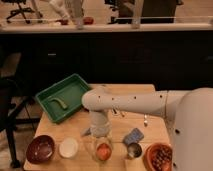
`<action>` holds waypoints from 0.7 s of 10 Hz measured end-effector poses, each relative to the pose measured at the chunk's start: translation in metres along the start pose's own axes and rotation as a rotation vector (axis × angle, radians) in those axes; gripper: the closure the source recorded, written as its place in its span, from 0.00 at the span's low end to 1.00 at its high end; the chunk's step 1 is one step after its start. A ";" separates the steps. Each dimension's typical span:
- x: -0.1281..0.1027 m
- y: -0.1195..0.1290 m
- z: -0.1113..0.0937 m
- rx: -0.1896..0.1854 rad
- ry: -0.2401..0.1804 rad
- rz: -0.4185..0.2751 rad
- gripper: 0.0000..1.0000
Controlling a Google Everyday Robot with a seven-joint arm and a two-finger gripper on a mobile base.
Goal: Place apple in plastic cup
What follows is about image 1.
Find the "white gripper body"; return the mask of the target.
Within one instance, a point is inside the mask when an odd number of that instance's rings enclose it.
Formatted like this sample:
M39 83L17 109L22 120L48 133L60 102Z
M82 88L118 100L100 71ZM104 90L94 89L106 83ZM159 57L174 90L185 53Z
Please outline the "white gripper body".
M111 131L108 113L105 110L90 111L90 126L81 132L82 136L92 135L96 138L107 137Z

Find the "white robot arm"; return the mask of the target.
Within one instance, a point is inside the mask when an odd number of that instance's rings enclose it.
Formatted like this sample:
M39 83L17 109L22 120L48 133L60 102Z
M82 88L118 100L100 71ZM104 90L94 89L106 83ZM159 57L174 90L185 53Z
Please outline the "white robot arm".
M90 111L91 133L109 134L106 112L116 109L162 117L172 127L173 171L213 171L213 88L112 94L99 86L82 97Z

